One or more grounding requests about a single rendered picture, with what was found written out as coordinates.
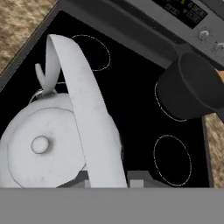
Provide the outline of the grey stove knob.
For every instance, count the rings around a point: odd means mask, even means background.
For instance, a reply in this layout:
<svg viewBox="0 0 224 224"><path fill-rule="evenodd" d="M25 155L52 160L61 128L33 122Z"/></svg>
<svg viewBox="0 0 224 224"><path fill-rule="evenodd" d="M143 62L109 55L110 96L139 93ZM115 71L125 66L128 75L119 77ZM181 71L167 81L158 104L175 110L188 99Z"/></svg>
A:
<svg viewBox="0 0 224 224"><path fill-rule="evenodd" d="M214 46L214 51L216 53L222 51L224 49L224 43L216 43L215 46Z"/></svg>
<svg viewBox="0 0 224 224"><path fill-rule="evenodd" d="M199 40L206 41L209 35L210 35L209 31L203 30L199 33Z"/></svg>

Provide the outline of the black hob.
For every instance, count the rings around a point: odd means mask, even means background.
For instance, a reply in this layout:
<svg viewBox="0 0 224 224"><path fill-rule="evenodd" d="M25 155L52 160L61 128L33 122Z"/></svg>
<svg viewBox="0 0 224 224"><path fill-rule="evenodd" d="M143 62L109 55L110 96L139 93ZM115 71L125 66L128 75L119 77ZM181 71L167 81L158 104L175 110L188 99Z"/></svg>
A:
<svg viewBox="0 0 224 224"><path fill-rule="evenodd" d="M206 41L199 40L203 30ZM124 188L128 171L148 171L170 187L213 185L207 115L172 116L157 83L183 53L198 54L221 77L224 49L214 46L224 43L223 18L202 0L59 0L0 75L0 138L42 92L35 66L46 63L50 34L78 44L94 73L119 131Z"/></svg>

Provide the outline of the white kettle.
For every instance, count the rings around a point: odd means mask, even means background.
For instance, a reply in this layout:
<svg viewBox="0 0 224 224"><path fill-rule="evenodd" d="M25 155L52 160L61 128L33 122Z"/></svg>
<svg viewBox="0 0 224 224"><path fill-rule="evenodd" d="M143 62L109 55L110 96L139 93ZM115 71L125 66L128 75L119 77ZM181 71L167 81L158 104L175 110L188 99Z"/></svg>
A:
<svg viewBox="0 0 224 224"><path fill-rule="evenodd" d="M0 138L0 187L56 188L81 171L93 188L126 187L119 131L79 45L48 35L35 71L40 96Z"/></svg>

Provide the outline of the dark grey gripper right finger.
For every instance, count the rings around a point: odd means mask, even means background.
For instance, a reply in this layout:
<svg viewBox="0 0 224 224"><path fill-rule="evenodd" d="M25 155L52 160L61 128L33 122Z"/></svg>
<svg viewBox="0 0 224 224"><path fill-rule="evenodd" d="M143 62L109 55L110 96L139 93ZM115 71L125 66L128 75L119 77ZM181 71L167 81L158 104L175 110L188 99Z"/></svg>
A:
<svg viewBox="0 0 224 224"><path fill-rule="evenodd" d="M170 188L169 185L155 180L148 171L128 171L127 179L129 188Z"/></svg>

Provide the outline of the black pot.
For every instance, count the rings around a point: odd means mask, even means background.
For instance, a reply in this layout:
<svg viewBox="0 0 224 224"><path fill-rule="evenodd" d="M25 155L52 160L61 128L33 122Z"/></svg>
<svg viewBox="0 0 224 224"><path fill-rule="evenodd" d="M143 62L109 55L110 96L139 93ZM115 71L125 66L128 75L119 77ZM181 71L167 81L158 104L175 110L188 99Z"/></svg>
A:
<svg viewBox="0 0 224 224"><path fill-rule="evenodd" d="M157 97L179 119L215 113L224 123L224 81L196 53L183 53L171 63L157 81Z"/></svg>

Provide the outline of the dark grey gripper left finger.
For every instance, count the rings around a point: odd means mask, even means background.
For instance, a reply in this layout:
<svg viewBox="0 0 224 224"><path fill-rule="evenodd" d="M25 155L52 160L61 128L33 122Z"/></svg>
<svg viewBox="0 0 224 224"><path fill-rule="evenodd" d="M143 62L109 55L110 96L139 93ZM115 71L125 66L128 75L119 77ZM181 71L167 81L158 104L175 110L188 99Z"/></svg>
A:
<svg viewBox="0 0 224 224"><path fill-rule="evenodd" d="M80 171L75 179L72 179L65 184L59 185L59 188L84 188L86 180L88 180L88 172Z"/></svg>

